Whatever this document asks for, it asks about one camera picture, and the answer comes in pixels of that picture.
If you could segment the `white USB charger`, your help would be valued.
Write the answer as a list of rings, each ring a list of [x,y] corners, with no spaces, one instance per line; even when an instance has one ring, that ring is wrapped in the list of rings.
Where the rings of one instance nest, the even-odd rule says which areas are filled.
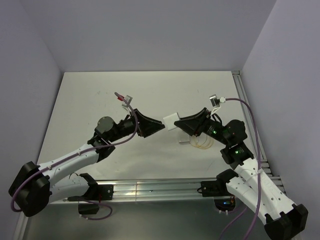
[[[177,112],[170,114],[168,116],[165,116],[163,118],[164,125],[168,131],[172,131],[176,129],[177,126],[175,125],[175,122],[179,120],[180,120],[180,116]]]
[[[191,136],[183,131],[179,133],[178,141],[180,144],[190,144]]]

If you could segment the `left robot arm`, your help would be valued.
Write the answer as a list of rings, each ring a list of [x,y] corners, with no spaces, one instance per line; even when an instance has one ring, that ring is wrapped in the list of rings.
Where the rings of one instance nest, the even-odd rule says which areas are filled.
[[[127,143],[134,136],[147,138],[164,128],[160,120],[147,117],[138,109],[130,110],[119,122],[109,116],[102,117],[93,137],[77,150],[41,164],[29,161],[21,167],[8,190],[11,210],[32,217],[49,203],[65,198],[76,197],[81,201],[95,198],[98,184],[93,177],[87,173],[74,179],[69,176],[106,159],[116,146]]]

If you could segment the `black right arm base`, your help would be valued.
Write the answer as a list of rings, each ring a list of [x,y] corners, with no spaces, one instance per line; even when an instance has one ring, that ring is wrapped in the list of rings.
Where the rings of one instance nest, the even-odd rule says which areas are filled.
[[[198,193],[203,197],[229,197],[231,194],[227,191],[226,183],[221,180],[201,181]]]

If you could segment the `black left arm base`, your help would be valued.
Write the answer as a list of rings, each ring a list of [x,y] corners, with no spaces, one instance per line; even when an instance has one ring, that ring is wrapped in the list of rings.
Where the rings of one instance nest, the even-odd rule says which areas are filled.
[[[98,184],[90,186],[83,198],[89,201],[110,201],[113,198],[114,186],[112,184]]]

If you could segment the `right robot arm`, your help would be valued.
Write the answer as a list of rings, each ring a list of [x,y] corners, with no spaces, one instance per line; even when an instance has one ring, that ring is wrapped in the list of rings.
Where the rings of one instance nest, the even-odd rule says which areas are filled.
[[[291,240],[305,229],[307,208],[295,204],[261,169],[244,143],[248,136],[243,121],[234,119],[222,125],[204,108],[174,125],[190,136],[206,134],[225,146],[220,152],[230,168],[217,175],[216,189],[222,195],[234,195],[251,209],[270,239]]]

